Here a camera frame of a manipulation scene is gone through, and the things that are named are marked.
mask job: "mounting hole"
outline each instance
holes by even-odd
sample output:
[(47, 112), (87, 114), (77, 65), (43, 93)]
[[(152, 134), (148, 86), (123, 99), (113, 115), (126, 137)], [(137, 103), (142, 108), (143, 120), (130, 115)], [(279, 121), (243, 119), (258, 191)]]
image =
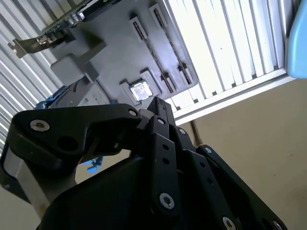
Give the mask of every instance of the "mounting hole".
[(129, 110), (129, 113), (130, 113), (132, 116), (136, 116), (136, 115), (137, 115), (137, 112), (135, 112), (135, 111), (132, 110), (132, 109)]
[(162, 124), (162, 125), (164, 125), (164, 124), (165, 124), (165, 121), (164, 121), (164, 120), (162, 120), (161, 118), (158, 118), (158, 122), (159, 122), (160, 124)]
[(169, 147), (167, 145), (162, 145), (162, 147), (165, 149), (165, 150), (169, 150)]
[(208, 178), (207, 181), (209, 184), (213, 184), (213, 181), (210, 178)]
[(164, 163), (164, 164), (169, 164), (169, 160), (168, 160), (168, 158), (163, 157), (163, 159), (162, 159), (162, 160), (163, 160), (163, 163)]
[(58, 139), (58, 146), (64, 151), (75, 151), (78, 148), (78, 142), (68, 136), (63, 136)]
[(273, 227), (272, 227), (272, 225), (270, 224), (270, 222), (269, 222), (268, 220), (262, 219), (262, 223), (263, 223), (265, 229), (267, 229), (267, 230), (273, 230)]

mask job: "robotic arm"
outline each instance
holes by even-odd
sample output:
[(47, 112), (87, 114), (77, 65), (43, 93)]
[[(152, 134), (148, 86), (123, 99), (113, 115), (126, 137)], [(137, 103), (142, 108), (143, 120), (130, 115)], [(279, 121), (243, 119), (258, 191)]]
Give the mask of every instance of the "robotic arm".
[[(121, 149), (130, 157), (75, 183), (79, 163)], [(0, 183), (32, 204), (38, 230), (287, 230), (211, 147), (192, 145), (159, 98), (140, 111), (110, 104), (18, 113)]]

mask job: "silver metal part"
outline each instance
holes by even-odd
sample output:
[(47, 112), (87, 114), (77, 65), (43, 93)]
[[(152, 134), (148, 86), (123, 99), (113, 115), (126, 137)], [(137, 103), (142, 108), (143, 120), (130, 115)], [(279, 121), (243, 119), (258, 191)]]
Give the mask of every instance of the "silver metal part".
[(167, 209), (173, 209), (175, 207), (173, 198), (167, 193), (161, 193), (159, 200), (161, 205)]
[(179, 129), (179, 132), (182, 134), (182, 135), (186, 135), (186, 132), (183, 130), (183, 129)]
[(283, 228), (280, 226), (279, 223), (277, 223), (275, 220), (273, 221), (275, 227), (278, 229), (278, 230), (283, 230)]
[(160, 118), (158, 118), (158, 122), (159, 122), (160, 124), (162, 124), (162, 125), (164, 125), (164, 124), (165, 124), (165, 121), (164, 121), (164, 120), (162, 120), (162, 119), (160, 119)]
[(40, 218), (58, 195), (76, 185), (75, 173), (56, 178), (37, 172), (10, 148), (4, 161), (4, 169), (16, 178)]
[(23, 58), (26, 54), (34, 54), (54, 47), (62, 43), (63, 38), (61, 33), (54, 33), (52, 35), (43, 35), (26, 40), (14, 39), (14, 45), (8, 43), (8, 46), (14, 51), (17, 57)]
[(132, 116), (136, 116), (137, 113), (135, 111), (133, 111), (132, 109), (129, 110), (129, 113), (132, 115)]
[(153, 96), (153, 92), (146, 81), (141, 81), (131, 86), (130, 90), (138, 102)]
[(211, 149), (209, 149), (209, 148), (207, 148), (207, 147), (205, 147), (205, 150), (206, 150), (206, 151), (207, 151), (207, 153), (209, 153), (209, 154), (211, 154), (211, 153), (212, 153)]
[(227, 230), (236, 230), (235, 224), (228, 217), (223, 217), (223, 223)]
[(38, 131), (38, 132), (46, 132), (50, 129), (50, 125), (43, 120), (34, 120), (30, 123), (31, 129)]

